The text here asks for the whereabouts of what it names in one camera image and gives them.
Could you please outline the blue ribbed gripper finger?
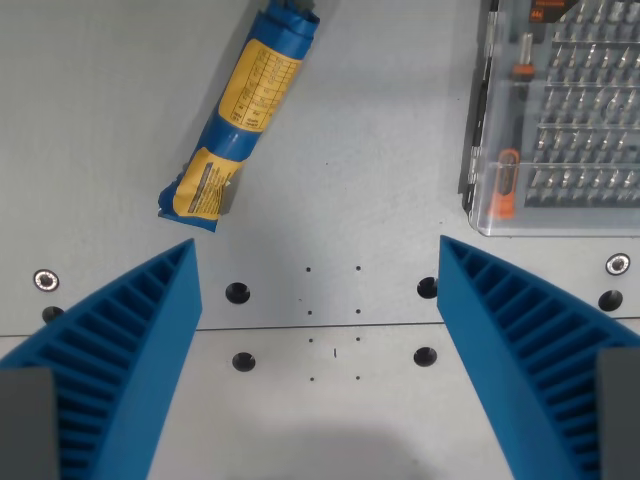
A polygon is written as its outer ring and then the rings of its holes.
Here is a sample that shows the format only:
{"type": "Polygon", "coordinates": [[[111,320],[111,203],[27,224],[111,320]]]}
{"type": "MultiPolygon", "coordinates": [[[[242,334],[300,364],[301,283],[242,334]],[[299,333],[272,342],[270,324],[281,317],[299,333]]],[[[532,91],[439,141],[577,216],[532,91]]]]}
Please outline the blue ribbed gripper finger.
{"type": "Polygon", "coordinates": [[[441,236],[437,308],[516,479],[602,473],[596,359],[639,336],[505,260],[441,236]]]}
{"type": "Polygon", "coordinates": [[[147,477],[202,313],[192,239],[123,274],[11,350],[51,374],[64,479],[147,477]]]}

